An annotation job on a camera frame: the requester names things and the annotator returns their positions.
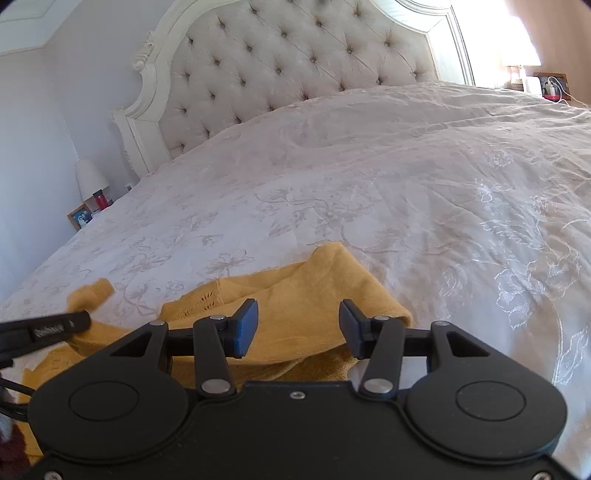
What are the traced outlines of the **yellow knit sweater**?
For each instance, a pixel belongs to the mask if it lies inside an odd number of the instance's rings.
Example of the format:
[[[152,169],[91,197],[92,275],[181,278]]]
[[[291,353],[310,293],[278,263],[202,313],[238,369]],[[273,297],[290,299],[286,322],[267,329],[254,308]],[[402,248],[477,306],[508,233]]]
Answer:
[[[108,280],[99,279],[70,293],[66,312],[83,307],[92,312],[114,293]],[[211,314],[229,316],[249,298],[259,304],[259,327],[245,358],[229,360],[238,386],[249,380],[346,380],[356,360],[339,330],[342,300],[353,300],[367,317],[400,318],[407,327],[413,323],[411,313],[339,242],[318,247],[301,263],[200,285],[163,304],[156,320],[170,330],[189,328]],[[89,331],[50,351],[33,370],[24,369],[23,383],[38,388],[130,331],[92,320]]]

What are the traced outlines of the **red cup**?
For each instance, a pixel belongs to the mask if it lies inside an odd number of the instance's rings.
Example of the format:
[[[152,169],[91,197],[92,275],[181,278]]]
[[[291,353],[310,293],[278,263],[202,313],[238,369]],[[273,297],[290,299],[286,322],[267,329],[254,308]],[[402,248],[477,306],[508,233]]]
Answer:
[[[96,205],[98,206],[100,211],[103,211],[109,207],[109,201],[107,200],[106,196],[104,195],[104,192],[102,189],[94,192],[93,198],[94,198]]]

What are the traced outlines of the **white floral bedspread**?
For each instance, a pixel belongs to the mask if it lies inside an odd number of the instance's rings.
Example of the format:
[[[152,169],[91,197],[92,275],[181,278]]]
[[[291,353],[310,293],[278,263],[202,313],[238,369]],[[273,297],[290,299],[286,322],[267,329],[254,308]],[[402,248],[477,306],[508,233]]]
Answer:
[[[450,321],[552,381],[556,454],[590,473],[590,113],[444,84],[259,115],[145,176],[1,307],[54,314],[98,278],[134,329],[218,278],[346,247],[419,326]]]

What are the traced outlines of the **white bedside lamp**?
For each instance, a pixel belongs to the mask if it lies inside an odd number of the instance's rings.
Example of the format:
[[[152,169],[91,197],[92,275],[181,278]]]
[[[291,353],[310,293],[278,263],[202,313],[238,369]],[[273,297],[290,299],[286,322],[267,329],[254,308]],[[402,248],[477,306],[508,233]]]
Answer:
[[[90,159],[79,159],[75,164],[75,174],[83,201],[89,200],[95,193],[109,187],[106,177]]]

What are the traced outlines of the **cream tufted headboard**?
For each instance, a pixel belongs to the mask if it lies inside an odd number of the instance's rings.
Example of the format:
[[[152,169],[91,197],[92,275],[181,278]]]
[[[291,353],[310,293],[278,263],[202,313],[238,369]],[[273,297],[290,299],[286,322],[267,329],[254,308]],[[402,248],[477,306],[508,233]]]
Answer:
[[[138,176],[297,102],[351,89],[475,81],[446,1],[177,1],[132,66],[140,93],[112,118]]]

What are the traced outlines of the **wooden picture frame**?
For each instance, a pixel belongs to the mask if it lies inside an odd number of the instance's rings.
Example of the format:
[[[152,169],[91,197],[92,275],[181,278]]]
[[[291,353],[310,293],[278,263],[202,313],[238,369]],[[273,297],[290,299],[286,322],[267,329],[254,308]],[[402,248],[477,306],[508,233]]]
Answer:
[[[91,210],[82,204],[67,215],[68,220],[76,231],[86,226],[93,218]]]

